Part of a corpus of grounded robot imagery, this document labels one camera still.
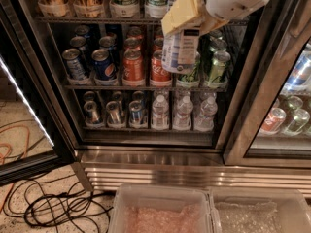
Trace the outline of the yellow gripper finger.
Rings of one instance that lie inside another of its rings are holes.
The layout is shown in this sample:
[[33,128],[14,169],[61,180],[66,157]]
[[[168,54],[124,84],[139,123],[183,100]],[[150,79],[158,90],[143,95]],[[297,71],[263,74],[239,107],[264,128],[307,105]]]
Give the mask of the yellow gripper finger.
[[164,36],[199,28],[204,20],[204,0],[176,0],[161,20]]
[[205,35],[228,24],[228,20],[221,20],[215,17],[206,17],[200,25],[200,35]]

